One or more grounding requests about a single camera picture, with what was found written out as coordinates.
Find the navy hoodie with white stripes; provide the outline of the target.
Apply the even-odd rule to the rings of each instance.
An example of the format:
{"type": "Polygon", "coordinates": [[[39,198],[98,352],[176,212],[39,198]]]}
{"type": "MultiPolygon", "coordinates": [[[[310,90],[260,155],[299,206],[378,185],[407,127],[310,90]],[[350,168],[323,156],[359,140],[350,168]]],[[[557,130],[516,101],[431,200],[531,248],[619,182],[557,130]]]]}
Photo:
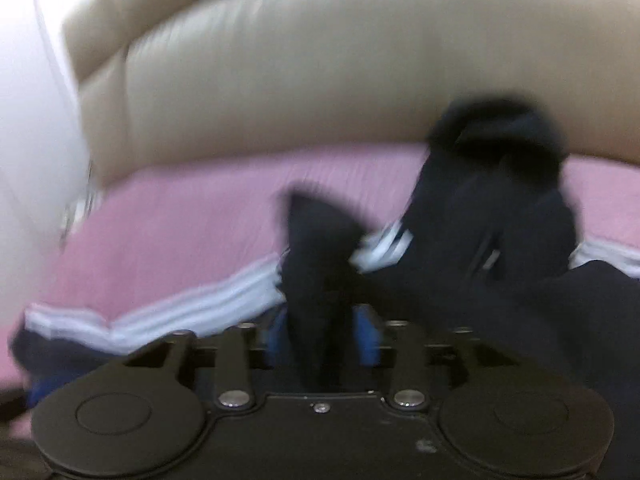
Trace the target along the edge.
{"type": "Polygon", "coordinates": [[[525,101],[451,105],[404,214],[371,230],[308,188],[283,197],[285,252],[203,298],[139,311],[109,330],[28,312],[11,350],[33,401],[174,330],[200,336],[288,308],[295,382],[343,385],[354,309],[429,333],[469,326],[613,405],[639,400],[639,282],[617,264],[577,263],[574,212],[560,185],[559,130],[525,101]]]}

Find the pink quilted bedspread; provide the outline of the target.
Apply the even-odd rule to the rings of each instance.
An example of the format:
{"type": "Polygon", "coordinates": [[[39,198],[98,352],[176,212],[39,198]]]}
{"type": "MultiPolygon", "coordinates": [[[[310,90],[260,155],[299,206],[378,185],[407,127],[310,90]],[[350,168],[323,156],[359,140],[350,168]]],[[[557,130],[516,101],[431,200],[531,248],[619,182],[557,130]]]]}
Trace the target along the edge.
{"type": "MultiPolygon", "coordinates": [[[[405,212],[430,147],[256,157],[211,167],[151,171],[111,190],[67,241],[43,300],[28,312],[76,315],[109,330],[126,318],[218,286],[285,252],[283,197],[308,188],[373,231],[405,212]]],[[[577,263],[617,264],[639,281],[639,173],[567,157],[560,185],[574,212],[577,263]]],[[[611,408],[636,430],[636,404],[611,408]]]]}

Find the beige leather headboard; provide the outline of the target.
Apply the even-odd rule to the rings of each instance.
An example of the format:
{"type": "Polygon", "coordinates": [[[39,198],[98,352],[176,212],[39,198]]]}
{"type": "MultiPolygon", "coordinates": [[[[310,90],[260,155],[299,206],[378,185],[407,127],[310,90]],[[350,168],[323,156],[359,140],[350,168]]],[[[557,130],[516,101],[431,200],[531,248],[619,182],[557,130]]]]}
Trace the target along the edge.
{"type": "Polygon", "coordinates": [[[64,36],[104,183],[412,141],[498,92],[538,102],[575,153],[639,158],[639,0],[86,0],[64,36]]]}

